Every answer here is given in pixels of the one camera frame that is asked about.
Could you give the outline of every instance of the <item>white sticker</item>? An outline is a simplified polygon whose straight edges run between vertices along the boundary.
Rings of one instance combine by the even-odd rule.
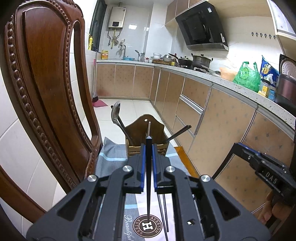
[[[223,37],[222,34],[221,34],[221,39],[222,39],[222,43],[225,43],[225,38]]]

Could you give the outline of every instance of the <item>black range hood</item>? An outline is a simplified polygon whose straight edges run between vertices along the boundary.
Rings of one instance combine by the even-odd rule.
[[[215,7],[207,1],[176,17],[190,50],[227,50],[225,33]]]

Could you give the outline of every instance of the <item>rice cooker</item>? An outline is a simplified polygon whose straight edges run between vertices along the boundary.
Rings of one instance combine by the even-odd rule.
[[[281,54],[279,66],[275,102],[296,116],[296,62]]]

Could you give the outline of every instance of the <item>wooden utensil holder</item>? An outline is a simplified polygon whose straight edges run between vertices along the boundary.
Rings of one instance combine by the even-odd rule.
[[[157,144],[159,154],[166,154],[169,143],[164,143],[168,138],[164,133],[164,125],[159,123],[152,115],[143,115],[126,127],[127,133],[135,143],[135,146],[130,146],[126,138],[126,153],[128,157],[140,153],[141,144],[145,143],[149,121],[151,122],[150,136],[152,137],[152,144]]]

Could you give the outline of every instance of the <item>water heater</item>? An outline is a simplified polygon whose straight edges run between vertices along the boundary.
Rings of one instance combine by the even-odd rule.
[[[126,7],[112,7],[109,28],[123,28]]]

